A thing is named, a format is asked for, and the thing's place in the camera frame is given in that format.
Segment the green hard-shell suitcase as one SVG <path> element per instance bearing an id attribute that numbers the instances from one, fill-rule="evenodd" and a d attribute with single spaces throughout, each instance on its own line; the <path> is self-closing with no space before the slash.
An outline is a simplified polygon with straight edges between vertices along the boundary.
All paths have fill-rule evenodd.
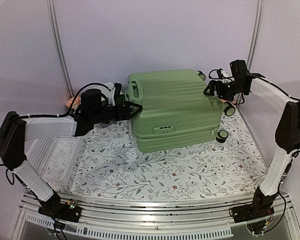
<path id="1" fill-rule="evenodd" d="M 130 74 L 126 97 L 142 106 L 132 118 L 138 150 L 150 153 L 214 140 L 222 117 L 232 116 L 235 108 L 204 95 L 206 86 L 202 74 L 192 69 Z"/>

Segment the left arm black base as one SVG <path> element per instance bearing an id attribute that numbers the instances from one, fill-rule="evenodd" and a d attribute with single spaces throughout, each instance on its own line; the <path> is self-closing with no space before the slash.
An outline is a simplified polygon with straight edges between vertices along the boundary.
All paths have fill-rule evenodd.
<path id="1" fill-rule="evenodd" d="M 61 197 L 54 192 L 47 201 L 38 200 L 40 207 L 38 213 L 48 216 L 52 219 L 64 220 L 72 223 L 78 223 L 81 217 L 82 208 L 78 202 L 72 198 L 66 202 L 61 202 Z"/>

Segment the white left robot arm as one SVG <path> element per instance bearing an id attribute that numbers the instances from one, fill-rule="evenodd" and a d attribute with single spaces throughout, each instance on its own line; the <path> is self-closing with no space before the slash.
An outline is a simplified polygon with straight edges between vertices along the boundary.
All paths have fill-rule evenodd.
<path id="1" fill-rule="evenodd" d="M 121 88 L 120 83 L 113 87 L 89 83 L 76 93 L 80 97 L 76 110 L 70 106 L 63 114 L 6 114 L 0 127 L 1 165 L 45 202 L 45 209 L 53 217 L 64 213 L 64 205 L 55 199 L 57 193 L 48 184 L 54 178 L 40 175 L 47 156 L 39 156 L 39 148 L 46 154 L 59 137 L 73 142 L 74 149 L 66 154 L 64 170 L 68 170 L 80 138 L 95 125 L 130 120 L 142 111 L 142 105 L 127 100 Z"/>

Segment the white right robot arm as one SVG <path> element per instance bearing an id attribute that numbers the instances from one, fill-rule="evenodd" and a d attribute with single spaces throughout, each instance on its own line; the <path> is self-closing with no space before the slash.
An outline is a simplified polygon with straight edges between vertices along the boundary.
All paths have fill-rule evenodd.
<path id="1" fill-rule="evenodd" d="M 231 102 L 237 94 L 253 94 L 265 100 L 281 115 L 275 130 L 275 153 L 266 177 L 259 186 L 261 194 L 270 197 L 278 193 L 280 183 L 300 153 L 300 99 L 289 95 L 262 74 L 249 72 L 244 60 L 238 59 L 229 65 L 230 75 L 221 68 L 215 70 L 217 77 L 209 78 L 204 95 Z"/>

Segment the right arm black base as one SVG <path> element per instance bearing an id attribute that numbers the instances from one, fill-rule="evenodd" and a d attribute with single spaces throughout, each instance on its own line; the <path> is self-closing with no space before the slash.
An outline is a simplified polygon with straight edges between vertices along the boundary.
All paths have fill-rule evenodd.
<path id="1" fill-rule="evenodd" d="M 235 223 L 255 220 L 274 214 L 273 202 L 278 196 L 276 192 L 273 195 L 264 195 L 260 188 L 257 187 L 254 192 L 252 203 L 232 206 L 229 209 L 230 215 Z"/>

